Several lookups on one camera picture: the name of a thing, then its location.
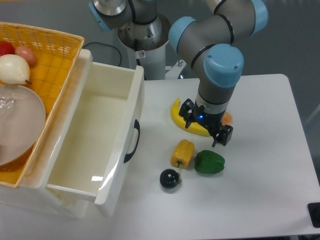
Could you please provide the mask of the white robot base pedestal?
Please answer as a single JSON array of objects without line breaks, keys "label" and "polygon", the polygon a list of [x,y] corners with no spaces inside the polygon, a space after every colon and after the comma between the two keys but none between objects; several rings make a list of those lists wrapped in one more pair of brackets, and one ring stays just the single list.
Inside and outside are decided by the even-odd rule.
[{"label": "white robot base pedestal", "polygon": [[146,25],[128,22],[120,26],[117,35],[125,46],[129,66],[144,68],[147,80],[163,80],[166,74],[166,45],[171,24],[162,14]]}]

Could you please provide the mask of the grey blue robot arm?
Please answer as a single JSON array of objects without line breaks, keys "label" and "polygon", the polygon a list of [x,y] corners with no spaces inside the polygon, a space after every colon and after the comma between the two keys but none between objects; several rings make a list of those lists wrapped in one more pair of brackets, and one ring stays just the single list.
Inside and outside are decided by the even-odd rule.
[{"label": "grey blue robot arm", "polygon": [[199,78],[195,101],[179,111],[186,127],[198,123],[214,144],[226,145],[233,128],[222,118],[244,67],[242,53],[233,46],[268,23],[261,0],[215,0],[213,15],[197,21],[184,16],[174,23],[158,12],[155,0],[92,0],[88,7],[104,32],[117,30],[133,64],[142,66],[147,80],[164,77],[165,46],[170,44]]}]

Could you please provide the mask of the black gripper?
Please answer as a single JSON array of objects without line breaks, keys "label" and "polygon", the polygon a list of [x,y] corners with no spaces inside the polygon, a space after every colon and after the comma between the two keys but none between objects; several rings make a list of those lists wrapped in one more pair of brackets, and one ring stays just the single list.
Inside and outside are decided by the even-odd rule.
[{"label": "black gripper", "polygon": [[224,109],[219,113],[209,113],[205,110],[206,108],[203,105],[198,106],[197,103],[193,103],[193,101],[188,98],[182,103],[178,115],[183,118],[186,129],[188,129],[192,123],[198,123],[211,132],[213,148],[217,144],[226,146],[231,140],[234,130],[231,125],[222,125],[222,118],[226,110]]}]

